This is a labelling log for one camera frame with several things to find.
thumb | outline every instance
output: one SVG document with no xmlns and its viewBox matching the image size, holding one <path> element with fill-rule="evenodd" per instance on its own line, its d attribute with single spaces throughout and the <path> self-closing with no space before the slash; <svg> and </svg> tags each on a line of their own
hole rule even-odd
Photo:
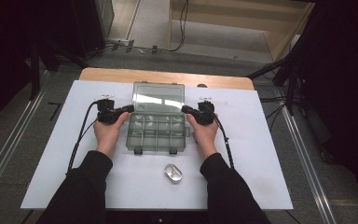
<svg viewBox="0 0 358 224">
<path fill-rule="evenodd" d="M 116 128 L 117 129 L 120 129 L 121 128 L 121 126 L 124 124 L 124 122 L 127 120 L 127 118 L 129 117 L 129 112 L 124 112 L 124 113 L 122 113 L 119 117 L 118 117 L 118 119 L 117 119 L 117 121 L 115 122 L 115 126 L 116 126 Z"/>
<path fill-rule="evenodd" d="M 192 116 L 191 114 L 187 114 L 187 120 L 191 124 L 191 126 L 193 126 L 193 128 L 196 126 L 197 121 L 194 116 Z"/>
</svg>

hand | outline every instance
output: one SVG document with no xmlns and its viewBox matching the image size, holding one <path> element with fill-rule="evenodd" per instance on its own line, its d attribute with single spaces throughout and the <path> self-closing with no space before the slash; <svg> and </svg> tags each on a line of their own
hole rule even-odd
<svg viewBox="0 0 358 224">
<path fill-rule="evenodd" d="M 196 119 L 191 114 L 187 114 L 187 120 L 193 126 L 193 137 L 198 144 L 198 150 L 203 159 L 207 159 L 212 154 L 216 153 L 216 147 L 214 146 L 214 138 L 217 133 L 217 123 L 214 120 L 212 124 L 200 125 L 196 122 Z"/>
<path fill-rule="evenodd" d="M 118 117 L 114 124 L 105 124 L 100 121 L 94 123 L 94 133 L 97 138 L 97 151 L 102 152 L 107 157 L 112 157 L 116 151 L 116 143 L 120 134 L 120 128 L 129 117 L 129 113 L 125 112 Z"/>
</svg>

person's left hand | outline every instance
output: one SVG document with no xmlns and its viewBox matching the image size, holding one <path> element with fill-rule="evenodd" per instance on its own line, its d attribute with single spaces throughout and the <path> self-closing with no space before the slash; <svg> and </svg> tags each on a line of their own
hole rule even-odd
<svg viewBox="0 0 358 224">
<path fill-rule="evenodd" d="M 105 124 L 100 121 L 94 123 L 94 133 L 97 138 L 97 151 L 102 152 L 107 157 L 112 157 L 116 151 L 116 143 L 120 134 L 120 128 L 129 117 L 129 113 L 125 112 L 118 117 L 114 124 Z"/>
</svg>

metal rail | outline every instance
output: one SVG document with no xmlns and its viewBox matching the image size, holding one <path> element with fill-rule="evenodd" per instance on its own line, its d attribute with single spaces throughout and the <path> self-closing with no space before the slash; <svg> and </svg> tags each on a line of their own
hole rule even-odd
<svg viewBox="0 0 358 224">
<path fill-rule="evenodd" d="M 42 75 L 41 80 L 41 89 L 40 92 L 36 95 L 33 101 L 30 101 L 25 107 L 24 111 L 21 114 L 19 121 L 5 142 L 4 146 L 0 151 L 0 177 L 4 172 L 11 156 L 13 155 L 17 144 L 20 142 L 22 135 L 24 134 L 26 128 L 28 127 L 31 118 L 34 116 L 34 112 L 38 108 L 40 101 L 42 100 L 48 83 L 51 81 L 53 75 L 46 71 Z"/>
<path fill-rule="evenodd" d="M 277 94 L 278 96 L 283 96 L 282 92 L 279 89 L 277 89 Z M 316 205 L 318 206 L 322 220 L 326 224 L 335 224 L 337 223 L 337 221 L 334 217 L 333 211 L 331 210 L 331 206 L 327 199 L 327 196 L 324 193 L 322 183 L 319 180 L 315 168 L 312 165 L 310 155 L 308 154 L 307 148 L 297 128 L 295 118 L 289 114 L 289 111 L 286 108 L 283 109 L 283 116 L 286 120 L 289 132 L 292 135 L 293 142 L 295 143 L 295 147 L 298 153 L 298 157 L 301 161 L 303 170 L 310 184 L 310 189 L 312 190 L 312 194 L 315 199 Z"/>
</svg>

black equipment stand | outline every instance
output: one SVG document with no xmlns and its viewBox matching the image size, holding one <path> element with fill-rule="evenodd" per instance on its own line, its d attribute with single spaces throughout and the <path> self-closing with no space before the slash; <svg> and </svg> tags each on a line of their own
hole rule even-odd
<svg viewBox="0 0 358 224">
<path fill-rule="evenodd" d="M 327 7 L 325 7 L 324 3 L 319 1 L 315 2 L 315 7 L 310 13 L 310 18 L 306 24 L 303 34 L 297 40 L 297 43 L 293 46 L 289 53 L 279 61 L 269 63 L 260 70 L 246 76 L 250 79 L 254 79 L 256 77 L 263 76 L 267 72 L 276 68 L 280 68 L 275 77 L 272 79 L 272 82 L 274 86 L 282 86 L 286 79 L 289 78 L 285 106 L 291 116 L 293 116 L 293 98 L 295 96 L 295 86 L 299 75 L 298 67 L 301 65 L 302 61 L 307 60 L 307 52 L 305 52 L 304 49 L 307 45 L 312 43 L 312 36 L 315 35 L 313 30 L 317 25 L 319 25 L 324 17 L 324 14 L 326 13 Z"/>
</svg>

